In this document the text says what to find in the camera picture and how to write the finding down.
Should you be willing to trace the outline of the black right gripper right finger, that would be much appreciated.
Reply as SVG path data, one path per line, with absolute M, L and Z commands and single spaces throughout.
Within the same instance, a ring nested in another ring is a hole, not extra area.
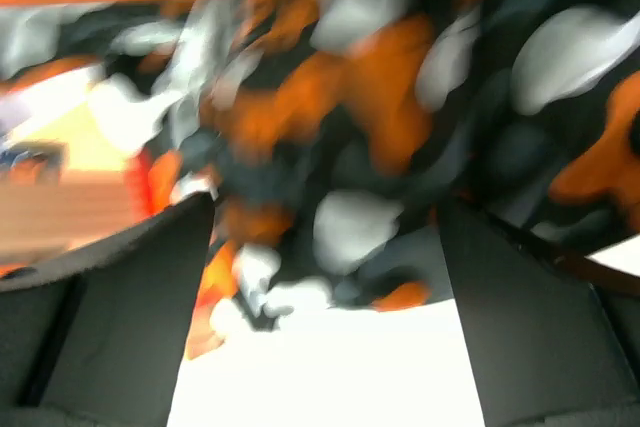
M 444 256 L 489 426 L 635 426 L 639 280 L 449 199 Z

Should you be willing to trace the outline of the blue orange patterned shorts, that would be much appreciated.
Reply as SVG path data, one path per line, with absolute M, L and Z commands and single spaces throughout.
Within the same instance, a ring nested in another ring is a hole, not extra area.
M 23 142 L 1 150 L 2 183 L 58 183 L 66 148 L 62 144 Z

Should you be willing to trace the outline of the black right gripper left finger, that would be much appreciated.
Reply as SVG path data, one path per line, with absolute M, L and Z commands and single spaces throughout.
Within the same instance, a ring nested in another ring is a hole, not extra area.
M 2 424 L 165 425 L 214 216 L 195 194 L 3 275 Z

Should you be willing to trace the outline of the orange grey camouflage shorts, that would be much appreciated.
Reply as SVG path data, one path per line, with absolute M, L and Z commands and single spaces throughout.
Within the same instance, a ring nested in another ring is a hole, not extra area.
M 152 123 L 157 208 L 203 174 L 229 243 L 304 237 L 342 303 L 433 299 L 399 253 L 448 197 L 587 250 L 639 230 L 639 0 L 2 2 L 37 27 L 10 83 L 92 57 L 149 95 L 202 34 Z

